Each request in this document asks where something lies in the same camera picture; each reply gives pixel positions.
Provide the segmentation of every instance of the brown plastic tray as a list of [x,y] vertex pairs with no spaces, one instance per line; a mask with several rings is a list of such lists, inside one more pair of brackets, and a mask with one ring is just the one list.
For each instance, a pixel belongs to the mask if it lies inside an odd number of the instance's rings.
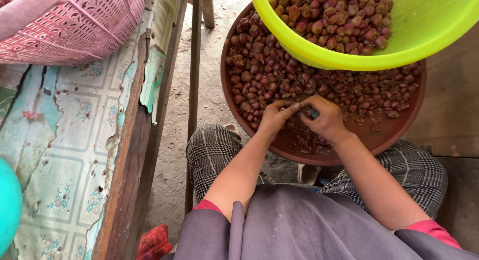
[[[240,19],[248,16],[249,11],[252,8],[253,3],[250,3],[238,15],[235,22],[231,26],[231,29],[226,37],[227,39],[230,39],[233,36],[233,34],[236,32],[236,26],[238,25]],[[223,93],[225,94],[228,107],[230,108],[237,122],[244,129],[244,131],[248,133],[248,135],[253,136],[255,134],[255,130],[252,129],[246,119],[238,113],[239,107],[233,101],[233,93],[231,92],[233,85],[229,82],[230,76],[228,75],[228,71],[231,67],[225,62],[227,51],[228,47],[223,46],[223,52],[221,54],[221,85],[223,86]],[[374,125],[371,119],[365,118],[365,122],[362,125],[358,125],[354,118],[349,118],[348,121],[344,123],[346,128],[351,132],[354,132],[373,155],[383,152],[393,143],[398,141],[410,128],[412,122],[414,122],[414,119],[421,108],[422,100],[424,99],[424,94],[426,92],[426,62],[423,59],[419,61],[419,64],[422,67],[422,74],[417,76],[415,81],[419,83],[419,89],[417,89],[409,99],[410,108],[401,112],[399,118],[391,119],[386,117],[385,114],[377,115],[378,117],[382,118],[382,123],[380,123],[382,128],[381,132],[372,131],[370,129],[370,127]],[[329,154],[305,154],[301,152],[299,146],[296,146],[294,150],[289,149],[288,144],[294,141],[296,141],[296,135],[291,134],[287,130],[282,130],[279,132],[276,140],[269,147],[269,150],[283,158],[301,164],[315,166],[341,165],[341,161],[335,152]]]

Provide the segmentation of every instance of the checkered trousers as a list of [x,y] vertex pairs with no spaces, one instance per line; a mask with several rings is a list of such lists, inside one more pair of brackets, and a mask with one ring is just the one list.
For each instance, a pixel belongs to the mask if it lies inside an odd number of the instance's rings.
[[[421,148],[399,140],[378,154],[376,159],[401,184],[412,199],[434,219],[447,188],[444,166]],[[346,170],[328,183],[320,193],[339,193],[366,210]]]
[[[198,202],[241,148],[240,136],[220,124],[205,125],[193,134],[186,147],[186,157]],[[421,148],[404,140],[399,140],[376,158],[413,200],[434,218],[446,193],[447,174],[444,167]],[[257,184],[275,182],[261,171]],[[365,209],[345,170],[320,191],[329,192],[347,196]]]
[[[186,147],[186,159],[198,202],[242,147],[240,136],[220,124],[208,124],[193,133]],[[257,184],[275,183],[260,171]]]

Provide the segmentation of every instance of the red bag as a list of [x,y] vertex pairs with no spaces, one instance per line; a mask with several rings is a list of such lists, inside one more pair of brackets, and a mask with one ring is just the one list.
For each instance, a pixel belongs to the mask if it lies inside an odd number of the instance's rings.
[[161,224],[141,235],[136,260],[158,260],[171,249],[168,242],[168,225]]

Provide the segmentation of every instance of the pink crate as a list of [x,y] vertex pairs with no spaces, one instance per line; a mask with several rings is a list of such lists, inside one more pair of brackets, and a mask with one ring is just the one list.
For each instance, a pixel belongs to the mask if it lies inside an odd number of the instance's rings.
[[14,0],[0,8],[0,63],[91,63],[129,38],[144,7],[145,0]]

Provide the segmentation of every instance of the yellow basket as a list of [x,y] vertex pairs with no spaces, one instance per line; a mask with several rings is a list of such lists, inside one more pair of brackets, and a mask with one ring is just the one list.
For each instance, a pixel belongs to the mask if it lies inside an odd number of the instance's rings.
[[264,24],[281,46],[304,64],[322,69],[357,71],[400,67],[446,48],[479,18],[479,0],[394,0],[391,37],[371,56],[342,54],[296,34],[276,15],[268,0],[253,0]]

